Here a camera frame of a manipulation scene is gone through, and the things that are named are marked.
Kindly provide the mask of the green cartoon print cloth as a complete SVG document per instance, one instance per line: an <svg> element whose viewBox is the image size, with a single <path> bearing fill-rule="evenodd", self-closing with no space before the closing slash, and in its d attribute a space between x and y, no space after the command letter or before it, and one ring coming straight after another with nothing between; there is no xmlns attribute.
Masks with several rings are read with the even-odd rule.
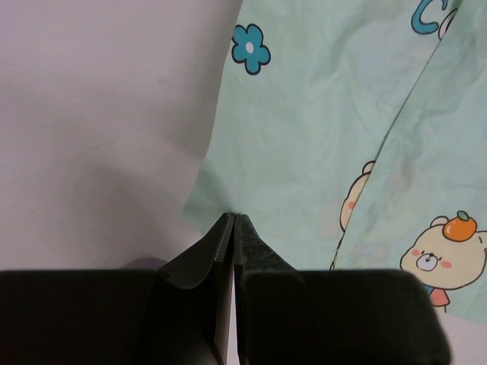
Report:
<svg viewBox="0 0 487 365"><path fill-rule="evenodd" d="M245 1L183 209L297 268L401 268L486 321L486 3Z"/></svg>

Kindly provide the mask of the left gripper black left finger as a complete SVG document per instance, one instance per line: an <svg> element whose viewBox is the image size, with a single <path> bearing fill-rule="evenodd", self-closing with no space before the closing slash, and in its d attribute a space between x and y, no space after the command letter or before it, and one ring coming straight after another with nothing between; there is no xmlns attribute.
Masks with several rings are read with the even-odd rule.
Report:
<svg viewBox="0 0 487 365"><path fill-rule="evenodd" d="M138 340L140 364L225 364L234 215L158 270Z"/></svg>

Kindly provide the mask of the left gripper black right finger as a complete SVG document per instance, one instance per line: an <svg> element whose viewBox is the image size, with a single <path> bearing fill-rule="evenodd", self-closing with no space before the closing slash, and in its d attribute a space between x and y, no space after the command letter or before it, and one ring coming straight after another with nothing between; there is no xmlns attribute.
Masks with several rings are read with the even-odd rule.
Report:
<svg viewBox="0 0 487 365"><path fill-rule="evenodd" d="M234 222L234 283L237 353L241 364L303 364L304 352L286 325L287 308L276 287L293 272L261 239L251 219L239 214Z"/></svg>

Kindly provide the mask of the purple ceramic mug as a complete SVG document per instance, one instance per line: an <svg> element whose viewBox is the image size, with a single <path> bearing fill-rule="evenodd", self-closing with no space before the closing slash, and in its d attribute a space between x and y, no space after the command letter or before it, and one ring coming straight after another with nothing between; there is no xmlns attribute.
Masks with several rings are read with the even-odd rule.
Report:
<svg viewBox="0 0 487 365"><path fill-rule="evenodd" d="M154 257L144 257L134 259L121 266L121 269L136 269L136 270L158 270L164 267L167 261Z"/></svg>

